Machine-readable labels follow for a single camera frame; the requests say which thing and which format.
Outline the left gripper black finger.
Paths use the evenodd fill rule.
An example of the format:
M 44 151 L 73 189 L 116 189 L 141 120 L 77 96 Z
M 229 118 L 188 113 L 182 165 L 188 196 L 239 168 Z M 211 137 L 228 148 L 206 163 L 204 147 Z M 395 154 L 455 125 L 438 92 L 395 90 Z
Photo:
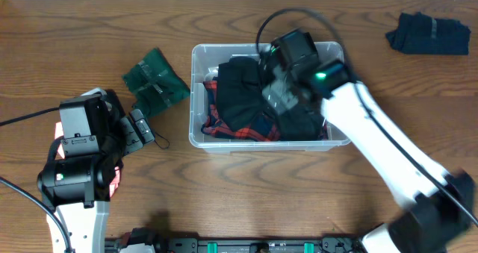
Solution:
M 139 109 L 133 109 L 129 115 L 134 123 L 134 129 L 137 132 L 141 142 L 143 144 L 153 142 L 155 140 L 155 135 L 153 134 L 152 129 L 149 127 L 149 123 L 146 121 L 142 111 Z
M 134 153 L 143 148 L 143 142 L 138 136 L 138 133 L 135 131 L 131 120 L 124 116 L 121 118 L 119 123 L 122 126 L 122 132 L 125 135 L 125 149 L 124 155 L 128 155 Z

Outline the dark green garment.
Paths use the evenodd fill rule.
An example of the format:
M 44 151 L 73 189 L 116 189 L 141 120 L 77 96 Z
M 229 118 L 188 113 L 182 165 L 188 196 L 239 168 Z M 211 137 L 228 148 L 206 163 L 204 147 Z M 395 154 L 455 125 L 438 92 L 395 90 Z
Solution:
M 190 96 L 190 88 L 175 73 L 159 48 L 152 49 L 122 76 L 146 118 L 157 116 Z

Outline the black garment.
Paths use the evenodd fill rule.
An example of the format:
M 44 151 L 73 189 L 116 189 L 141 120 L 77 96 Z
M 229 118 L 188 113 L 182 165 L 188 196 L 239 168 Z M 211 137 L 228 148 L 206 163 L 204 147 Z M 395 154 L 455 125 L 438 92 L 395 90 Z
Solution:
M 217 110 L 233 130 L 248 125 L 261 112 L 269 114 L 285 141 L 311 141 L 327 138 L 324 118 L 318 110 L 302 103 L 284 113 L 276 113 L 262 95 L 272 81 L 259 62 L 251 57 L 234 57 L 218 68 Z

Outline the red plaid flannel shirt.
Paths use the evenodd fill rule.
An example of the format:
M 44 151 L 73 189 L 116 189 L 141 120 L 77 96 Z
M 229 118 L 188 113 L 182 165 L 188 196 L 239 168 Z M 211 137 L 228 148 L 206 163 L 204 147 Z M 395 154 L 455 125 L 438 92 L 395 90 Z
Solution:
M 251 140 L 256 142 L 285 141 L 273 117 L 261 112 L 243 128 L 233 131 L 220 117 L 217 110 L 218 78 L 204 81 L 208 95 L 208 115 L 201 132 L 211 137 L 229 140 Z

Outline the dark navy garment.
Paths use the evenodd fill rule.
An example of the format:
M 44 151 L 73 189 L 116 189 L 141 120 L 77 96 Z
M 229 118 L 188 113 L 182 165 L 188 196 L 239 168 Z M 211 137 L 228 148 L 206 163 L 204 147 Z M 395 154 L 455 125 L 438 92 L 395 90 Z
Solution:
M 395 30 L 385 34 L 392 49 L 403 54 L 468 55 L 471 30 L 456 19 L 401 13 Z

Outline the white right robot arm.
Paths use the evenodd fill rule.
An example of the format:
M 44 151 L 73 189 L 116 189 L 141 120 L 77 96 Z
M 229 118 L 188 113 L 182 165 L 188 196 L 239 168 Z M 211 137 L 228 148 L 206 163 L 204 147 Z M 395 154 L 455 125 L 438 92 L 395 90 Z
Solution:
M 476 184 L 421 151 L 375 102 L 348 59 L 322 61 L 310 34 L 291 31 L 260 51 L 265 69 L 322 98 L 320 113 L 379 173 L 403 214 L 365 234 L 365 252 L 445 252 L 477 218 Z

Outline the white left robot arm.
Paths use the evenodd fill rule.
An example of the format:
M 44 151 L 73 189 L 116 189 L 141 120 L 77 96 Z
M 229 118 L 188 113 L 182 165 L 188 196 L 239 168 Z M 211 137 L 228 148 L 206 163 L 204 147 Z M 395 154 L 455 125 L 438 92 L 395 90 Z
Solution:
M 112 183 L 122 159 L 155 141 L 143 113 L 125 113 L 113 90 L 96 88 L 62 101 L 61 131 L 37 177 L 54 252 L 104 252 Z

